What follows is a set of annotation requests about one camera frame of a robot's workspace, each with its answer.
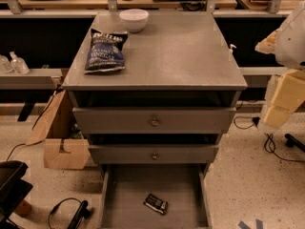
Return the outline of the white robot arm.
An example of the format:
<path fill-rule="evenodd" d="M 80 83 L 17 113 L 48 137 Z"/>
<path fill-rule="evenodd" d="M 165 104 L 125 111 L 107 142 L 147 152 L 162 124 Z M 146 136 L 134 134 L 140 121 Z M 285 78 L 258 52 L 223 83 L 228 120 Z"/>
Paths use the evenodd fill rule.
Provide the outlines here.
<path fill-rule="evenodd" d="M 278 29 L 255 46 L 272 53 L 287 72 L 273 75 L 267 85 L 258 129 L 273 133 L 305 102 L 305 1 L 301 1 Z"/>

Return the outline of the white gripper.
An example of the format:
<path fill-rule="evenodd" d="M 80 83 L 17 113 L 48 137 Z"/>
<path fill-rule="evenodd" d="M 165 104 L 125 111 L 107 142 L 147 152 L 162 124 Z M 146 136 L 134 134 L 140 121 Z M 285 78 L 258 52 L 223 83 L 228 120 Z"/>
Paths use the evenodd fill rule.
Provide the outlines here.
<path fill-rule="evenodd" d="M 262 133 L 276 132 L 304 101 L 305 72 L 301 70 L 285 72 L 278 78 L 272 98 L 273 106 L 263 106 L 262 108 L 258 130 Z"/>

